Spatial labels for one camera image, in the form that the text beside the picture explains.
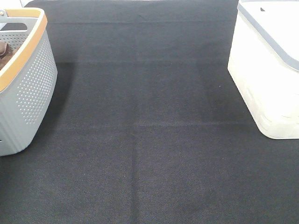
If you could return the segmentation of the brown towel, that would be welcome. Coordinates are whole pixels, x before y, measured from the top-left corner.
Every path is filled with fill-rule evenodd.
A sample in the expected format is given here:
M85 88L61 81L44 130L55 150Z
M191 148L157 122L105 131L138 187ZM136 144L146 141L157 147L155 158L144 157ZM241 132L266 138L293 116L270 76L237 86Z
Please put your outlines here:
M0 42L0 70L3 69L18 49L13 50L7 42Z

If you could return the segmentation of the black fabric table mat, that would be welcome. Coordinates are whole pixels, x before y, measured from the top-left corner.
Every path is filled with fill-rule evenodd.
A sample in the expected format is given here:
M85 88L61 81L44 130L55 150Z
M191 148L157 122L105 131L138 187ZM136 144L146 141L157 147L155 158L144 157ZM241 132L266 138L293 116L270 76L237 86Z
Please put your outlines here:
M260 133L227 70L235 0L34 0L58 75L0 159L3 224L296 224L299 142Z

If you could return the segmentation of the white bin with grey rim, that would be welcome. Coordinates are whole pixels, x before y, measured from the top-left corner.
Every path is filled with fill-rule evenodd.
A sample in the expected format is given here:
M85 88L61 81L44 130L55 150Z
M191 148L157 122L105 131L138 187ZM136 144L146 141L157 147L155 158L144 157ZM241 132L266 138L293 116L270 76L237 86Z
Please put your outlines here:
M228 71L263 135L297 139L298 1L239 1Z

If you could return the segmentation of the grey basket with orange rim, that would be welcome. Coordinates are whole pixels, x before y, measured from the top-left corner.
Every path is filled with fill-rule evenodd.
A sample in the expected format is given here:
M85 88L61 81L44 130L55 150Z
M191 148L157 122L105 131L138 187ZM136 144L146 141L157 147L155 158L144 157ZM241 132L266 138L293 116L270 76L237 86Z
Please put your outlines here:
M0 42L19 48L0 70L0 155L16 154L32 142L50 104L57 67L45 12L36 7L0 11Z

